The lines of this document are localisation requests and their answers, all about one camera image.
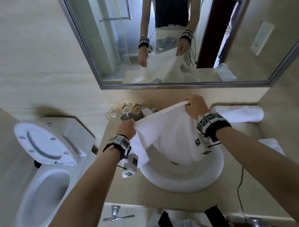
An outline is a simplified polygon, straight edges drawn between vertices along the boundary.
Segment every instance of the person's right arm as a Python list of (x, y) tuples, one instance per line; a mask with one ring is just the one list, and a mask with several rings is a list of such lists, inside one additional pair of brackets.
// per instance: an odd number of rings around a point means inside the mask
[[(209, 112), (201, 96), (188, 98), (186, 112), (194, 119)], [(216, 132), (234, 158), (273, 196), (299, 223), (299, 166), (277, 151), (249, 136), (224, 127)]]
[[(150, 23), (150, 8), (151, 8), (152, 0), (143, 0), (142, 1), (142, 16), (141, 16), (141, 24), (140, 24), (140, 37), (146, 36), (148, 34), (149, 23)], [(142, 67), (147, 66), (147, 47), (142, 46), (139, 49), (139, 54), (137, 57), (137, 62)]]

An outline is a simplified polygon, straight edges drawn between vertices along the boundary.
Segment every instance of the toilet seat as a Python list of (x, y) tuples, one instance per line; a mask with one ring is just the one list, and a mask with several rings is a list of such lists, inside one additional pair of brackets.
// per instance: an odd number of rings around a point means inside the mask
[(50, 126), (29, 120), (18, 123), (14, 132), (26, 152), (39, 163), (77, 165), (78, 156), (71, 145)]

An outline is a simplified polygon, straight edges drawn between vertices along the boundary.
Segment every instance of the toilet tank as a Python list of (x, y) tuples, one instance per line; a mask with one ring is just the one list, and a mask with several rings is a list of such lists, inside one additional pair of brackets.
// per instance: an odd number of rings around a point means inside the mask
[(37, 119), (62, 135), (73, 147), (78, 157), (91, 152), (94, 137), (75, 118), (69, 117), (41, 117)]

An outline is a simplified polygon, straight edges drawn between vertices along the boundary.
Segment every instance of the white wall socket panel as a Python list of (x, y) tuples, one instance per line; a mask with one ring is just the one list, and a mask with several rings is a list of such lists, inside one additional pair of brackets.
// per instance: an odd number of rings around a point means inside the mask
[(251, 46), (251, 51), (257, 56), (260, 54), (262, 48), (264, 47), (265, 43), (267, 42), (271, 32), (274, 29), (274, 25), (264, 22), (257, 33), (257, 36)]

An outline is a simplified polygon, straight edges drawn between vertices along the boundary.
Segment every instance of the toilet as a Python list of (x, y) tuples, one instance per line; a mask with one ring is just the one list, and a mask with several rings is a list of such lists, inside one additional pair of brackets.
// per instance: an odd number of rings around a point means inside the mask
[(25, 151), (42, 164), (24, 194), (16, 227), (46, 227), (94, 162), (94, 137), (76, 119), (65, 117), (20, 122), (14, 132)]

